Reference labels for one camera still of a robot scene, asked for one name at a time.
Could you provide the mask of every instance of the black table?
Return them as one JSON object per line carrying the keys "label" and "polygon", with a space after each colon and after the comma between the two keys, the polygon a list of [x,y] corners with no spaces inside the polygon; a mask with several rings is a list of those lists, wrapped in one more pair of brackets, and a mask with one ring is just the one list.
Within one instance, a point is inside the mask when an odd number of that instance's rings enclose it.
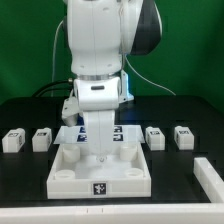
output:
{"label": "black table", "polygon": [[[193,175],[195,157],[206,157],[224,176],[224,116],[205,100],[193,96],[136,97],[120,105],[116,124],[159,127],[166,137],[165,151],[143,151],[152,177],[152,197],[48,200],[46,180],[58,145],[48,152],[32,152],[36,129],[49,127],[55,139],[63,98],[15,98],[0,106],[0,138],[10,129],[23,128],[26,143],[19,153],[3,153],[0,144],[0,207],[64,205],[207,203],[209,199]],[[187,126],[195,136],[193,151],[180,151],[174,127]]]}

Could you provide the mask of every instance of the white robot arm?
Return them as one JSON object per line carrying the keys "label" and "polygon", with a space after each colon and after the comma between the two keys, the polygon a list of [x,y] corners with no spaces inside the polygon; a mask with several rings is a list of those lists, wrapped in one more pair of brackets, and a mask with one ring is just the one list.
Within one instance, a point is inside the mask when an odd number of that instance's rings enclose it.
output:
{"label": "white robot arm", "polygon": [[74,90],[91,153],[103,162],[113,145],[123,54],[147,54],[160,41],[153,0],[64,0]]}

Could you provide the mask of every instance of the small white block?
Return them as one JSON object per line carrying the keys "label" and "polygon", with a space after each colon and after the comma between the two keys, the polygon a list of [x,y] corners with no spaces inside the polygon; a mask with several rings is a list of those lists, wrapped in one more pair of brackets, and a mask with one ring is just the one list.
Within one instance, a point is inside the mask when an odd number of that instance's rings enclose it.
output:
{"label": "small white block", "polygon": [[25,131],[22,128],[10,130],[2,139],[3,152],[19,152],[25,143]]}
{"label": "small white block", "polygon": [[152,151],[165,150],[165,136],[159,128],[146,128],[145,139]]}
{"label": "small white block", "polygon": [[50,128],[38,129],[32,138],[34,152],[46,152],[52,142]]}
{"label": "small white block", "polygon": [[174,140],[180,150],[194,149],[194,135],[188,127],[175,127]]}
{"label": "small white block", "polygon": [[224,182],[206,158],[194,159],[194,174],[212,203],[224,203]]}

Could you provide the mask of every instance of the green background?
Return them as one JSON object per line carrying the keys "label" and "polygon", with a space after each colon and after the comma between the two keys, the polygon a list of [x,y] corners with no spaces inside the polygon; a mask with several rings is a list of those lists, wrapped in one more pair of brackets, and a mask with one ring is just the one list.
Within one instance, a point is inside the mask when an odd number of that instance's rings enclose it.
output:
{"label": "green background", "polygon": [[[177,95],[202,96],[224,112],[224,1],[156,0],[163,37],[148,56],[129,57],[146,78]],[[66,12],[62,0],[0,1],[0,103],[31,96],[51,82],[55,30]],[[71,56],[60,32],[56,79],[71,77]],[[169,95],[136,77],[134,95]]]}

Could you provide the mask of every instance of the black cable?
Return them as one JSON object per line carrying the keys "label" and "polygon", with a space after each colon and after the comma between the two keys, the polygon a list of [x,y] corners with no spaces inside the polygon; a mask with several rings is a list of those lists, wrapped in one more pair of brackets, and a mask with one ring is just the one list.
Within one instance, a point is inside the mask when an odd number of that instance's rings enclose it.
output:
{"label": "black cable", "polygon": [[38,97],[41,97],[41,96],[43,96],[46,92],[50,92],[50,91],[58,91],[58,90],[68,90],[68,91],[71,91],[71,89],[70,88],[50,88],[50,89],[45,89],[45,90],[43,90],[40,94],[39,94],[39,96]]}
{"label": "black cable", "polygon": [[33,95],[32,97],[36,97],[39,93],[41,93],[43,90],[47,89],[48,87],[51,86],[55,86],[55,85],[59,85],[59,84],[68,84],[68,80],[59,80],[59,81],[55,81],[55,82],[51,82],[43,87],[41,87],[40,89],[38,89]]}

